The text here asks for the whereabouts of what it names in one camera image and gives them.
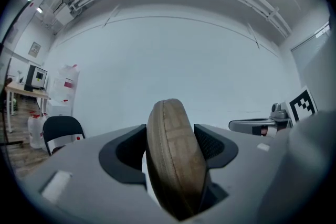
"white desk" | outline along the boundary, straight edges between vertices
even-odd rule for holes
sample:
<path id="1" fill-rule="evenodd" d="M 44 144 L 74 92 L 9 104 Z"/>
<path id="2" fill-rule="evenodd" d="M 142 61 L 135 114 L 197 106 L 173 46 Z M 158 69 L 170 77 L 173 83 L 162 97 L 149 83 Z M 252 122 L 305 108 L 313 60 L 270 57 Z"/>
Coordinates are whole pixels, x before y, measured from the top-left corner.
<path id="1" fill-rule="evenodd" d="M 10 117 L 10 101 L 11 101 L 11 96 L 12 96 L 12 115 L 14 115 L 14 93 L 18 93 L 21 95 L 25 96 L 30 96 L 30 97 L 36 97 L 36 98 L 41 98 L 40 101 L 40 116 L 43 115 L 44 109 L 46 102 L 45 100 L 49 99 L 49 96 L 46 91 L 41 91 L 41 90 L 33 90 L 32 92 L 25 91 L 25 86 L 23 84 L 18 84 L 14 81 L 12 81 L 10 84 L 7 85 L 6 87 L 7 91 L 7 122 L 8 122 L 8 130 L 11 133 L 12 132 L 12 126 L 11 126 L 11 117 Z"/>

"red label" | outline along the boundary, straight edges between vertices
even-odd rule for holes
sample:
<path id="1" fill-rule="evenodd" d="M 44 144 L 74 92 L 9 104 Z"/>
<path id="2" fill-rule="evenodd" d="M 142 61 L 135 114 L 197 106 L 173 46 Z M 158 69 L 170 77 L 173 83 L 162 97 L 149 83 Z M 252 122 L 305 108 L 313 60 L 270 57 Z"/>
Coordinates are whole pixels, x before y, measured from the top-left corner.
<path id="1" fill-rule="evenodd" d="M 72 88 L 72 83 L 70 82 L 65 82 L 64 87 Z"/>

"wooden floor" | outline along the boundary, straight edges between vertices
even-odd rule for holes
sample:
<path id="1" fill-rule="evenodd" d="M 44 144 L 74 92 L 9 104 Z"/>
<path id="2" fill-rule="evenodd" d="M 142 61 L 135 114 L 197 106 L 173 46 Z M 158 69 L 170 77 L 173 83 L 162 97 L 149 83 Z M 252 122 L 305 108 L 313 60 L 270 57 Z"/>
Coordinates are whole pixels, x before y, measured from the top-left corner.
<path id="1" fill-rule="evenodd" d="M 16 96 L 16 99 L 18 110 L 14 116 L 10 117 L 13 132 L 8 133 L 7 131 L 7 136 L 9 142 L 23 140 L 24 143 L 23 147 L 19 145 L 7 146 L 7 152 L 16 176 L 23 178 L 44 162 L 49 155 L 42 149 L 36 150 L 32 148 L 29 144 L 28 117 L 30 116 L 30 111 L 39 112 L 36 99 L 22 96 Z M 0 129 L 2 132 L 2 120 L 0 120 Z"/>

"white container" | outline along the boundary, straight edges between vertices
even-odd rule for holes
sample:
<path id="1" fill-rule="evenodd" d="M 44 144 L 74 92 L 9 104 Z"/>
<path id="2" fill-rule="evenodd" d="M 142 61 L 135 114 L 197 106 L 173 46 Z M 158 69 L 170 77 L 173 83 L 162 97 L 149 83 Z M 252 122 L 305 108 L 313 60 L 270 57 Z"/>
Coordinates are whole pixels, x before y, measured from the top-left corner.
<path id="1" fill-rule="evenodd" d="M 47 101 L 47 114 L 49 117 L 71 116 L 71 106 L 50 99 Z"/>
<path id="2" fill-rule="evenodd" d="M 32 148 L 41 148 L 39 125 L 39 116 L 31 116 L 28 118 L 29 143 Z"/>
<path id="3" fill-rule="evenodd" d="M 47 113 L 44 113 L 43 117 L 40 119 L 39 121 L 39 132 L 40 132 L 40 145 L 41 145 L 41 148 L 44 150 L 44 151 L 48 151 L 47 150 L 47 147 L 46 147 L 46 144 L 44 142 L 44 137 L 43 137 L 43 125 L 44 123 L 47 121 L 48 119 L 48 114 Z"/>
<path id="4" fill-rule="evenodd" d="M 51 99 L 57 102 L 68 100 L 69 105 L 72 107 L 79 74 L 76 66 L 77 65 L 71 67 L 65 65 L 58 69 L 49 91 L 49 97 Z"/>

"chair backrest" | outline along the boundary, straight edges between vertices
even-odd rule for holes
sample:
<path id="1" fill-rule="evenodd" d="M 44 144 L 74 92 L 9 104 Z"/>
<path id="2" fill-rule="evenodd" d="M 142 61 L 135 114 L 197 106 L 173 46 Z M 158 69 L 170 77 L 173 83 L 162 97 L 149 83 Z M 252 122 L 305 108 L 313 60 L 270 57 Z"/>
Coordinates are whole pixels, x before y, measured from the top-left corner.
<path id="1" fill-rule="evenodd" d="M 48 118 L 43 125 L 43 137 L 49 154 L 49 141 L 74 134 L 82 134 L 83 138 L 85 138 L 80 123 L 70 116 L 53 116 Z"/>

